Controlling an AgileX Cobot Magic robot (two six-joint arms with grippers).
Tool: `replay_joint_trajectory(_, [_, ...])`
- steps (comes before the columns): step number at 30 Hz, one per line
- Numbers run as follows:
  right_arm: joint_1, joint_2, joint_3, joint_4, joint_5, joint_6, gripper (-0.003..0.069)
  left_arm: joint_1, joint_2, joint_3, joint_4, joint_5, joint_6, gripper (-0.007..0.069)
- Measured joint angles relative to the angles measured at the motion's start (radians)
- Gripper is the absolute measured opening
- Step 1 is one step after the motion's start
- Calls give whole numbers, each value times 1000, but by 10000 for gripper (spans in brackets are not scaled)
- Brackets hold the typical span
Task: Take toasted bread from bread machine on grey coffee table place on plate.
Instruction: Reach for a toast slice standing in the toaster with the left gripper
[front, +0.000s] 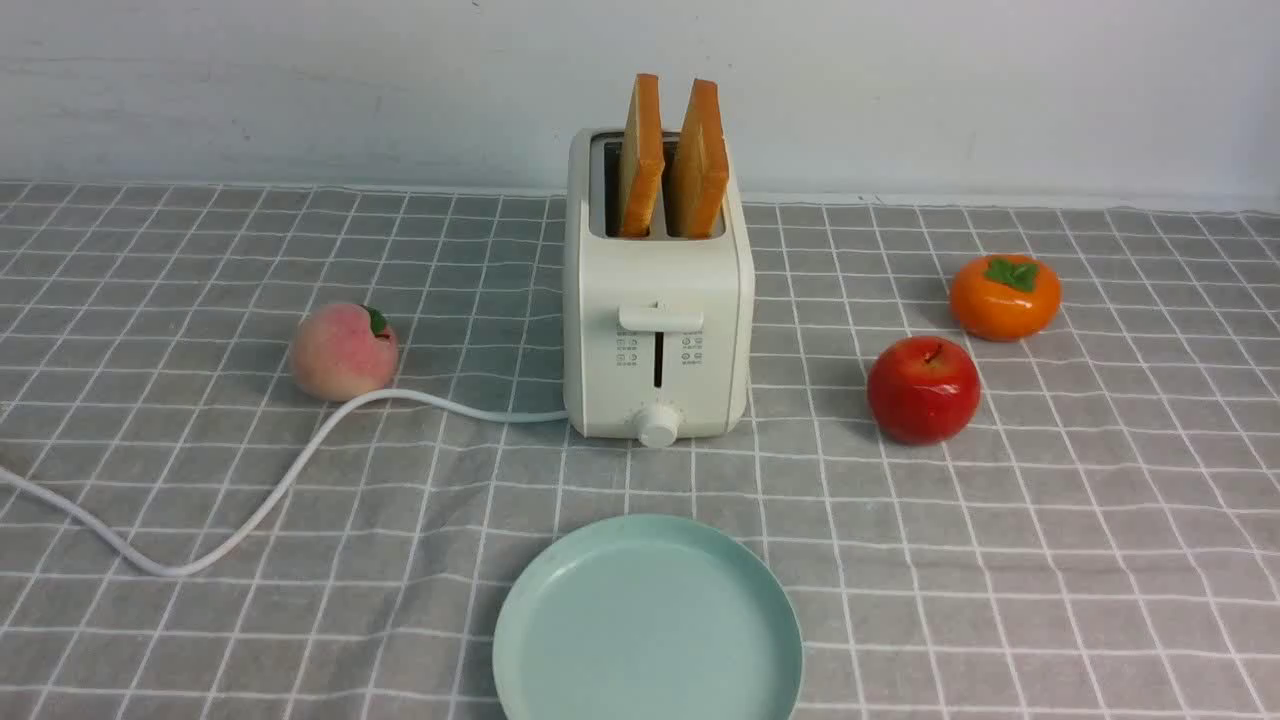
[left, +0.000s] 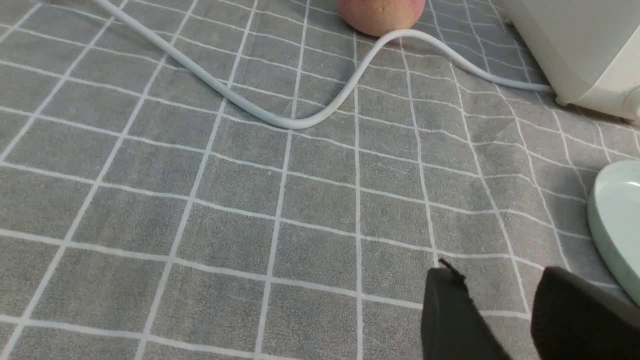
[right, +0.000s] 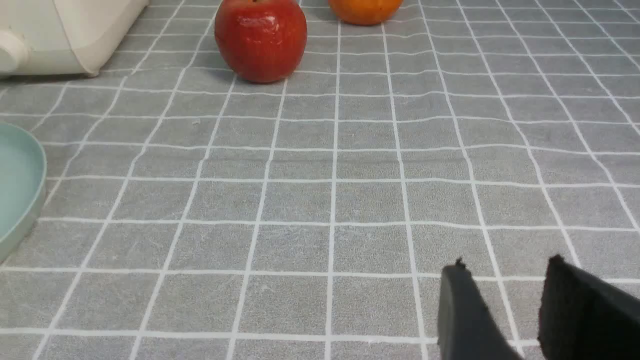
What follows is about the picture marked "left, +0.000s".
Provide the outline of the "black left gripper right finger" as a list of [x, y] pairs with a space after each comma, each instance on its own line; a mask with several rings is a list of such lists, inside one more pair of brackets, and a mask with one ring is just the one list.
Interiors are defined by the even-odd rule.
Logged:
[[638, 308], [557, 266], [542, 272], [530, 333], [542, 360], [640, 357]]

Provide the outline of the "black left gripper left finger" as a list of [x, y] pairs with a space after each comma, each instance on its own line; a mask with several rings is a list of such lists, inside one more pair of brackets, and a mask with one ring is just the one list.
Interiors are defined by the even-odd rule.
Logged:
[[466, 276], [450, 262], [427, 272], [421, 319], [425, 360], [509, 360], [470, 296]]

